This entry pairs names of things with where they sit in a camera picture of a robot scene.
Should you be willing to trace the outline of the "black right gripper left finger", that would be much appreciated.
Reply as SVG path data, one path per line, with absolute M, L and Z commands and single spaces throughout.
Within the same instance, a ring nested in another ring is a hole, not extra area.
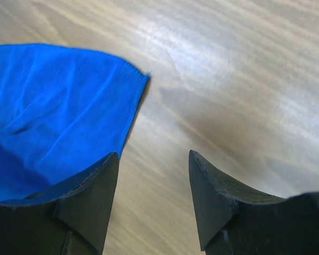
M 113 152 L 44 191 L 0 201 L 0 254 L 102 254 L 118 172 Z

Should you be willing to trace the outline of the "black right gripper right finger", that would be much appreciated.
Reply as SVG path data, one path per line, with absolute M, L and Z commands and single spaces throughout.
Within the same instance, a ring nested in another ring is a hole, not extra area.
M 276 197 L 241 183 L 193 150 L 189 181 L 206 254 L 319 254 L 319 192 Z

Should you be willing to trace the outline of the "blue towel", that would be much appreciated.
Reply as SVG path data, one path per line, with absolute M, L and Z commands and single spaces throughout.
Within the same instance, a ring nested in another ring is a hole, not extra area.
M 0 45 L 0 201 L 121 154 L 148 81 L 96 50 Z

